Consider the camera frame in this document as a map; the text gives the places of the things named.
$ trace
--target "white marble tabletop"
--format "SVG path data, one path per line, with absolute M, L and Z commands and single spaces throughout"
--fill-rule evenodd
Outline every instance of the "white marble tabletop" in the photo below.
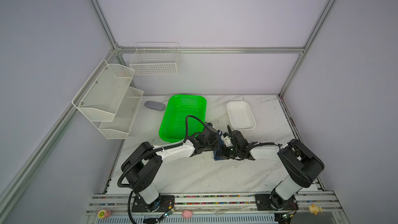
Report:
M 164 111 L 144 107 L 146 101 L 167 104 L 169 96 L 144 96 L 130 135 L 125 140 L 114 169 L 108 194 L 128 194 L 131 189 L 117 187 L 121 165 L 142 142 L 152 145 L 169 144 L 160 139 L 159 128 Z M 294 138 L 281 105 L 275 95 L 203 95 L 207 100 L 206 122 L 216 130 L 227 131 L 230 125 L 226 103 L 245 101 L 250 105 L 256 127 L 241 133 L 248 142 L 274 142 L 286 144 Z M 213 159 L 213 152 L 178 159 L 161 165 L 154 183 L 160 193 L 212 193 L 271 191 L 287 176 L 281 162 L 271 160 Z

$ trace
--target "green plastic basket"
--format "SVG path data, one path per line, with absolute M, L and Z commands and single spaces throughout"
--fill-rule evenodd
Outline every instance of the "green plastic basket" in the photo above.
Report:
M 175 143 L 185 137 L 185 118 L 187 115 L 198 117 L 205 121 L 207 101 L 198 95 L 175 95 L 169 99 L 159 137 L 167 142 Z M 202 132 L 203 125 L 194 118 L 188 119 L 188 135 Z

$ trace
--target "robotic arm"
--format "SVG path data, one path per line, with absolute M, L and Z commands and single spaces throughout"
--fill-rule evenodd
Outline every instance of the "robotic arm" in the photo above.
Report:
M 286 207 L 289 199 L 301 188 L 310 187 L 324 169 L 322 161 L 297 139 L 292 139 L 281 148 L 281 145 L 274 143 L 248 143 L 241 132 L 231 131 L 229 126 L 228 131 L 222 135 L 211 123 L 207 123 L 196 137 L 187 136 L 186 133 L 183 142 L 166 146 L 152 146 L 144 142 L 122 164 L 123 174 L 117 185 L 131 188 L 143 198 L 147 211 L 152 212 L 160 203 L 159 192 L 152 181 L 162 163 L 206 151 L 213 151 L 215 159 L 270 159 L 281 161 L 289 174 L 273 189 L 266 203 L 274 210 L 279 210 Z M 128 184 L 122 184 L 124 177 Z

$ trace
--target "white wall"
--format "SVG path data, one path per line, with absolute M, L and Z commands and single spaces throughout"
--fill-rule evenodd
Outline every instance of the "white wall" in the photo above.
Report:
M 99 0 L 119 45 L 303 46 L 326 0 Z
M 398 0 L 338 0 L 285 96 L 351 224 L 395 223 Z
M 87 0 L 0 0 L 0 194 L 110 50 Z
M 102 193 L 120 140 L 106 140 L 76 113 L 5 224 L 79 224 Z
M 278 93 L 297 54 L 181 54 L 178 75 L 133 78 L 144 94 Z M 124 54 L 126 64 L 132 55 Z

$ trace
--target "wire mesh shelf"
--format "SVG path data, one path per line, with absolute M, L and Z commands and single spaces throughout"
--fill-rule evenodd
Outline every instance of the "wire mesh shelf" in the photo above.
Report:
M 130 67 L 135 75 L 178 74 L 179 46 L 177 42 L 136 42 Z
M 129 135 L 143 91 L 130 87 L 134 70 L 120 64 L 99 64 L 101 72 L 84 94 L 84 87 L 72 104 L 107 138 Z

